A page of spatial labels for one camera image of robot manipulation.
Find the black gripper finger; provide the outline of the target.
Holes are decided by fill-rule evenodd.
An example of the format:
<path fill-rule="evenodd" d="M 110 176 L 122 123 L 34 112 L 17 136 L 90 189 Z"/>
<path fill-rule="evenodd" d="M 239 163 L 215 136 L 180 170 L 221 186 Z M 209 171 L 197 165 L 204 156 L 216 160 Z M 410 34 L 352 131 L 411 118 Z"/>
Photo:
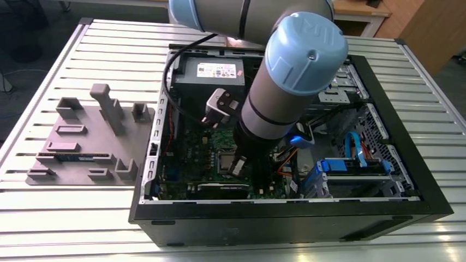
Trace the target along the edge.
<path fill-rule="evenodd" d="M 228 168 L 228 174 L 236 178 L 241 177 L 248 162 L 248 158 L 240 155 L 237 152 L 235 152 L 233 159 Z"/>

